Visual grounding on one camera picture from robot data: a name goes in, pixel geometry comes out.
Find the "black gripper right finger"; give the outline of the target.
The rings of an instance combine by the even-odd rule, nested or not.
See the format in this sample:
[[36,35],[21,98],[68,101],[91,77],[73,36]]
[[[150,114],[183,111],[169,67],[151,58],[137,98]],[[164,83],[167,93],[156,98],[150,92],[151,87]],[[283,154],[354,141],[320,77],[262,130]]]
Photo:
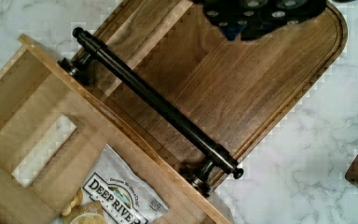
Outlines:
[[251,41],[319,16],[326,9],[326,0],[245,0],[245,8],[247,23],[241,41]]

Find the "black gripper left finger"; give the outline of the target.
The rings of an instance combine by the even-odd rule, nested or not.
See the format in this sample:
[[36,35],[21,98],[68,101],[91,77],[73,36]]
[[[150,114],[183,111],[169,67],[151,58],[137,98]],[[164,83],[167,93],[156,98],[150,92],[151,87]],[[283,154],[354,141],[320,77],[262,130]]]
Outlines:
[[235,40],[249,24],[241,0],[195,0],[195,3],[202,6],[206,19],[228,41]]

